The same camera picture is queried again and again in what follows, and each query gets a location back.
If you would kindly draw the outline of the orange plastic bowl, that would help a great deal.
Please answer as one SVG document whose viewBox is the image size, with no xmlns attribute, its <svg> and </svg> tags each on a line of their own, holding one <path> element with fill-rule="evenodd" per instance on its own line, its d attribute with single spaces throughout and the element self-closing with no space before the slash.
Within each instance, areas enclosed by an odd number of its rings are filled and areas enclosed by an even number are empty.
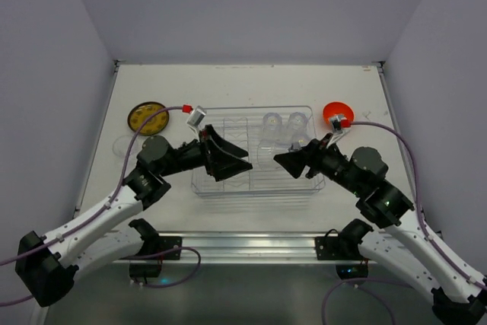
<svg viewBox="0 0 487 325">
<path fill-rule="evenodd" d="M 325 105 L 322 114 L 323 120 L 328 127 L 331 127 L 331 122 L 329 119 L 335 115 L 342 114 L 350 122 L 355 120 L 353 109 L 348 104 L 340 101 L 333 101 Z"/>
</svg>

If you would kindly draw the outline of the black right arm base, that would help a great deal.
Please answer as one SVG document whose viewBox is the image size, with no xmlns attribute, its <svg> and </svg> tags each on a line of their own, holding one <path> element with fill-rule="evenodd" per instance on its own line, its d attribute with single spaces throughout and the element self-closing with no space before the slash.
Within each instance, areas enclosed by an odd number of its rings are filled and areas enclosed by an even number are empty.
<svg viewBox="0 0 487 325">
<path fill-rule="evenodd" d="M 335 228 L 314 238 L 314 250 L 319 261 L 345 259 L 339 247 L 339 231 Z"/>
</svg>

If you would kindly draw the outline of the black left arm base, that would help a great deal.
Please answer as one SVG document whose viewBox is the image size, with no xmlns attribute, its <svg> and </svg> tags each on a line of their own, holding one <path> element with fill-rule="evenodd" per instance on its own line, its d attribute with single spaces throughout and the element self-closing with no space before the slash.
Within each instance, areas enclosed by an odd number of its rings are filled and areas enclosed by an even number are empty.
<svg viewBox="0 0 487 325">
<path fill-rule="evenodd" d="M 181 247 L 183 243 L 183 238 L 181 236 L 159 236 L 156 239 L 155 253 L 162 253 L 171 250 L 170 253 L 162 254 L 158 256 L 158 260 L 179 260 L 180 251 L 177 250 Z"/>
</svg>

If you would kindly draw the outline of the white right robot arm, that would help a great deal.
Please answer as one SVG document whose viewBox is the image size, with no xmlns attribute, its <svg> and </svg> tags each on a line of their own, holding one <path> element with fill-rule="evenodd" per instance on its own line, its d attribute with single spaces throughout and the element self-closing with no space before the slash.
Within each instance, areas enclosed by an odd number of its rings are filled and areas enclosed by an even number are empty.
<svg viewBox="0 0 487 325">
<path fill-rule="evenodd" d="M 477 324 L 486 314 L 486 277 L 472 268 L 419 217 L 410 199 L 387 181 L 388 166 L 370 147 L 347 158 L 330 135 L 274 156 L 291 176 L 317 174 L 358 198 L 363 219 L 339 232 L 339 248 L 382 265 L 414 288 L 443 324 Z"/>
</svg>

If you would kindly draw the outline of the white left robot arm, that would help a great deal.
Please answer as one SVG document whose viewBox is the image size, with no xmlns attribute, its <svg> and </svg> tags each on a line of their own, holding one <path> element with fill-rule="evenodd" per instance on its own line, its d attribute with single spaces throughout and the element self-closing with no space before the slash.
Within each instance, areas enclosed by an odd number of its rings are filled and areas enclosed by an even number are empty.
<svg viewBox="0 0 487 325">
<path fill-rule="evenodd" d="M 19 241 L 15 272 L 39 306 L 65 297 L 76 279 L 122 257 L 136 256 L 156 236 L 135 215 L 158 202 L 171 188 L 166 176 L 200 167 L 215 181 L 252 169 L 248 152 L 223 139 L 211 125 L 197 139 L 174 148 L 165 137 L 147 138 L 136 165 L 116 189 L 84 214 L 44 235 L 35 231 Z"/>
</svg>

